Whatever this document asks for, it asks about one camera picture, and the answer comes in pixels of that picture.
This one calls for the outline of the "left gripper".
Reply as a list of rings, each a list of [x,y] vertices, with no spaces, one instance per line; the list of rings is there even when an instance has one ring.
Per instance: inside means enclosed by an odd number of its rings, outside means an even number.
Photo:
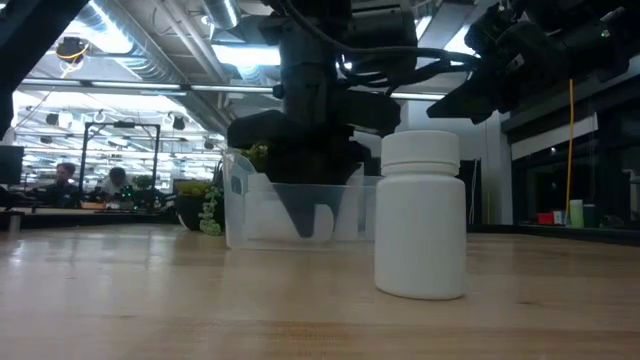
[[[264,173],[302,239],[312,239],[315,206],[337,215],[347,180],[372,151],[353,139],[356,131],[383,138],[400,124],[400,106],[388,96],[337,90],[318,110],[310,99],[296,102],[293,112],[269,110],[238,118],[227,130],[231,148],[265,145]]]

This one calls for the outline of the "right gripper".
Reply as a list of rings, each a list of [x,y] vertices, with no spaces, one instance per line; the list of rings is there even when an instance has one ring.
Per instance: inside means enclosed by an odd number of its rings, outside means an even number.
[[[427,109],[430,118],[479,124],[496,110],[554,83],[566,71],[566,53],[535,19],[533,4],[493,4],[469,27],[469,47],[479,57],[473,75]]]

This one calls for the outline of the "clear plastic basket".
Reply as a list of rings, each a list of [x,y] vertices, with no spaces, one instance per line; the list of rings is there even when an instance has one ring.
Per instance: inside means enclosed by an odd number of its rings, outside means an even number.
[[[351,249],[371,244],[375,233],[377,177],[364,174],[362,169],[349,178],[337,215],[333,237],[328,242],[302,239],[298,232],[285,240],[250,238],[246,215],[248,177],[258,173],[251,163],[238,153],[223,156],[223,182],[227,245],[232,249],[261,250],[329,250]]]

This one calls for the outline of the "potted succulent arrangement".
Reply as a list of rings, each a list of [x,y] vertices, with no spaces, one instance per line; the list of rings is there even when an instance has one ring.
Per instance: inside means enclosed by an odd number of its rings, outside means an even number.
[[[177,185],[176,212],[190,230],[221,236],[225,230],[224,197],[220,186],[189,180]]]

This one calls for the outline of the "overhead LED light bar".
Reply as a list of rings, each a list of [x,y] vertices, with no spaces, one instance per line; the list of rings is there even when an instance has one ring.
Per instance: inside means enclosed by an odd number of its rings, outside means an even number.
[[[211,92],[233,94],[271,95],[272,88],[267,86],[236,86],[236,85],[191,85],[149,82],[74,80],[58,78],[25,78],[19,85],[25,90],[80,90],[88,92],[108,93],[114,91],[129,91],[141,95],[185,96],[187,93]]]

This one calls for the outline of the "person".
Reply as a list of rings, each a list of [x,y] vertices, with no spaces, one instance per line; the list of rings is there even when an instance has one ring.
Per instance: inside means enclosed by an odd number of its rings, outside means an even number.
[[[126,170],[122,167],[113,167],[102,183],[102,194],[106,203],[123,199],[124,189],[130,185],[130,179]]]
[[[44,187],[43,202],[55,208],[78,208],[80,206],[81,192],[71,183],[76,171],[72,163],[60,163],[56,167],[55,181]]]

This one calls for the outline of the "black monitor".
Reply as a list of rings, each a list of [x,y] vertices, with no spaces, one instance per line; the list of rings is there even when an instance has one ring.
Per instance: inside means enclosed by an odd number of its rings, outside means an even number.
[[[0,185],[18,185],[21,182],[24,148],[0,145]]]

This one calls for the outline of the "black aluminium table frame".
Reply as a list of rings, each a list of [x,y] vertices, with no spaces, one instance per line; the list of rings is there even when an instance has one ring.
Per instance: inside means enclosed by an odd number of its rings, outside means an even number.
[[[7,231],[11,219],[20,220],[20,229],[45,229],[78,226],[162,224],[179,225],[177,218],[162,215],[121,213],[36,213],[22,211],[0,211],[0,231]],[[537,225],[468,225],[469,233],[519,234],[554,237],[594,243],[631,246],[640,248],[640,231],[620,229],[563,228]]]

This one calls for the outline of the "black frame stand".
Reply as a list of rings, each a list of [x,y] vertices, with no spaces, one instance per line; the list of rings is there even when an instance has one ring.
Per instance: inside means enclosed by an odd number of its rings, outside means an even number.
[[[160,134],[161,127],[157,124],[143,124],[136,123],[135,121],[112,121],[112,122],[103,122],[99,123],[96,121],[86,122],[84,124],[85,129],[83,133],[83,142],[82,142],[82,150],[81,150],[81,162],[80,162],[80,170],[79,170],[79,183],[78,189],[81,193],[84,192],[85,185],[85,167],[86,167],[86,159],[88,152],[89,142],[96,136],[101,134],[101,131],[105,127],[113,127],[119,129],[135,129],[136,127],[143,128],[147,130],[148,128],[153,128],[156,131],[156,135],[151,137],[154,140],[153,147],[153,166],[152,166],[152,177],[151,177],[151,186],[150,189],[147,190],[147,193],[154,195],[155,194],[155,185],[157,180],[157,166],[158,166],[158,156],[159,156],[159,145],[160,145]]]

